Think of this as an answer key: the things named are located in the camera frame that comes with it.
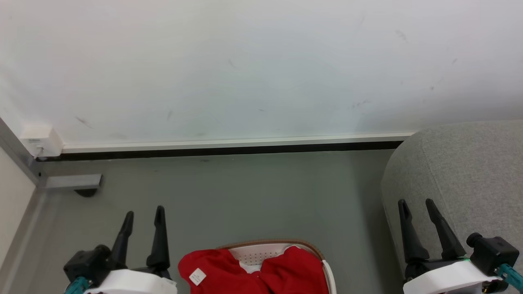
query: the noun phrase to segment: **white label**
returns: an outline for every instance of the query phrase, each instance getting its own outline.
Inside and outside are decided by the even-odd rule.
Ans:
[[[197,268],[194,272],[192,272],[192,274],[189,276],[189,279],[191,279],[191,281],[193,283],[195,283],[195,285],[199,285],[203,279],[205,279],[205,277],[207,277],[206,274],[204,274],[201,269]]]

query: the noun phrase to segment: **gray floor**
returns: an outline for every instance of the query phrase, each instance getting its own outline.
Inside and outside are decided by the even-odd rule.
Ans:
[[[135,213],[127,263],[145,265],[157,205],[167,213],[173,280],[187,253],[232,242],[297,238],[330,263],[338,293],[402,293],[380,201],[392,151],[310,152],[49,163],[51,175],[103,173],[99,194],[49,195],[29,245],[35,276],[12,293],[62,293],[62,267],[78,250],[112,246],[128,210]]]

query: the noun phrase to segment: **electrical outlet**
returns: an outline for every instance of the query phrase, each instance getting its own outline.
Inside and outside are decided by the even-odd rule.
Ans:
[[[32,156],[50,157],[62,153],[62,140],[51,126],[28,126],[19,139]]]

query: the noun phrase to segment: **white basket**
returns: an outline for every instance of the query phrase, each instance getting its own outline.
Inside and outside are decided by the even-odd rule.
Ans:
[[[306,242],[300,243],[264,243],[250,245],[229,245],[222,248],[228,249],[232,256],[246,265],[261,265],[262,262],[271,257],[275,257],[289,246],[297,246],[312,253],[323,264],[323,272],[327,280],[328,291],[330,294],[336,294],[336,283],[334,282],[334,275],[328,262],[323,258],[319,251],[309,247]]]

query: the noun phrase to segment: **red cloth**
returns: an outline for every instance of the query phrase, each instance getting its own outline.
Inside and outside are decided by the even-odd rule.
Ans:
[[[199,268],[207,276],[196,286],[189,276]],[[328,294],[322,262],[298,247],[268,258],[248,274],[229,250],[201,250],[180,260],[178,270],[191,294]]]

